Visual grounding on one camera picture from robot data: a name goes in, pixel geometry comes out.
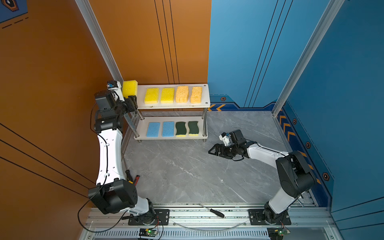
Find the green yellow scouring sponge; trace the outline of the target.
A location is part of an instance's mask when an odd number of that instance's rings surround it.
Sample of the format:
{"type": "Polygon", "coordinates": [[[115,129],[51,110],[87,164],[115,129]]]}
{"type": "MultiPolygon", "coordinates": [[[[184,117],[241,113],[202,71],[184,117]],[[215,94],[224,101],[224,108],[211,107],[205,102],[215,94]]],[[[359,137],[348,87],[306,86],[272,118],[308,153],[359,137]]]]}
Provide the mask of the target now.
{"type": "Polygon", "coordinates": [[[187,135],[187,128],[185,122],[176,122],[176,137],[185,137],[187,135]]]}
{"type": "Polygon", "coordinates": [[[198,126],[198,121],[189,121],[188,122],[188,127],[189,127],[189,136],[196,137],[200,133],[200,129],[198,126]]]}

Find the blue sponge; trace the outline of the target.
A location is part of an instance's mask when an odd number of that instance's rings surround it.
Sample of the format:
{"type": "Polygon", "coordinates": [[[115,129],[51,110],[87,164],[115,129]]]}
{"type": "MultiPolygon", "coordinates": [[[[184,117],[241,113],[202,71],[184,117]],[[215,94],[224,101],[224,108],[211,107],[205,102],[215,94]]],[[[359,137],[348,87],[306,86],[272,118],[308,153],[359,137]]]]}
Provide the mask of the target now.
{"type": "Polygon", "coordinates": [[[160,131],[160,122],[150,122],[147,129],[147,138],[157,138],[159,136],[160,131]]]}
{"type": "Polygon", "coordinates": [[[163,122],[162,137],[168,138],[174,136],[175,122],[163,122]]]}

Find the orange yellow sponge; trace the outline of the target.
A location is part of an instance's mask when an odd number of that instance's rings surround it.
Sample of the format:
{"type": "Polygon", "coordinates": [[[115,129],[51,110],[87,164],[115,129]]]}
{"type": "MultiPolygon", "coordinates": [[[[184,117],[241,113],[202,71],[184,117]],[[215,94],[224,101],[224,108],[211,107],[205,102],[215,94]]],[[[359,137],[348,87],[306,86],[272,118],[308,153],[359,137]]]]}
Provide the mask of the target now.
{"type": "Polygon", "coordinates": [[[176,91],[176,103],[184,104],[188,102],[188,99],[189,99],[189,87],[178,86],[176,91]]]}
{"type": "Polygon", "coordinates": [[[200,104],[202,102],[202,87],[193,87],[192,94],[190,97],[191,104],[200,104]]]}

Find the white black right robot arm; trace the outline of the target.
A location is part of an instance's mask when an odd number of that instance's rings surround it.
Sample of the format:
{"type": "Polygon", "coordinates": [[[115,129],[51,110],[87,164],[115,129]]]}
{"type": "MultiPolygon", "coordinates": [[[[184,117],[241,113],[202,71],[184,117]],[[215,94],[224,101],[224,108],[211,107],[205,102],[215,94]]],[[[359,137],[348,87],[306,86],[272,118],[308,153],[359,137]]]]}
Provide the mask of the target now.
{"type": "Polygon", "coordinates": [[[222,144],[215,144],[208,153],[228,160],[242,161],[245,158],[258,160],[277,169],[280,189],[264,206],[263,210],[250,210],[252,225],[290,225],[289,207],[302,193],[310,190],[317,178],[304,156],[298,152],[281,152],[269,149],[255,141],[244,138],[241,130],[222,133],[222,144]]]}

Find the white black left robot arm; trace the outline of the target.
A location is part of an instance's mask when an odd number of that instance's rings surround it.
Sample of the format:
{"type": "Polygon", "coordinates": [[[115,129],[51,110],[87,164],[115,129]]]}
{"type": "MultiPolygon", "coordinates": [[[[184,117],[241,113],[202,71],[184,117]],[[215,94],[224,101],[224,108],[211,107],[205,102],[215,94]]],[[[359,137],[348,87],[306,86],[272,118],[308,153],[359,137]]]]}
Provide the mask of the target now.
{"type": "Polygon", "coordinates": [[[94,132],[100,144],[100,165],[96,186],[88,192],[89,199],[105,215],[121,211],[133,216],[148,214],[149,200],[138,196],[134,182],[127,178],[122,165],[126,101],[113,90],[96,93],[95,100],[99,109],[95,113],[94,132]]]}

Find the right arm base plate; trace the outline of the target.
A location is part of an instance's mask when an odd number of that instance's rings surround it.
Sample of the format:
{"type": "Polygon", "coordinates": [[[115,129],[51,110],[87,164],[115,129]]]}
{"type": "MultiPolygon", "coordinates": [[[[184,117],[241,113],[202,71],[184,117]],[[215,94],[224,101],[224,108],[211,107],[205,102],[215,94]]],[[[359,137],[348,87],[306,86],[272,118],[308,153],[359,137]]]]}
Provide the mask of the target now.
{"type": "Polygon", "coordinates": [[[280,214],[276,214],[273,210],[270,209],[249,209],[248,214],[251,225],[253,226],[289,226],[292,224],[287,210],[280,214]]]}

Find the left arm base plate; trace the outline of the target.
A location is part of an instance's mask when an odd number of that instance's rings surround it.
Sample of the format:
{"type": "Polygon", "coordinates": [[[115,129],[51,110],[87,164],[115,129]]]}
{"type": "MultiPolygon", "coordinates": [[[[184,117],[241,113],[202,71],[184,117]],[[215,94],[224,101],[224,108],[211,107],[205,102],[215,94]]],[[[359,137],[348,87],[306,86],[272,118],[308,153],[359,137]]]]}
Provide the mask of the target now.
{"type": "Polygon", "coordinates": [[[129,226],[154,226],[158,222],[160,226],[167,226],[170,220],[170,210],[169,209],[154,209],[150,210],[148,213],[132,217],[128,221],[129,226]]]}

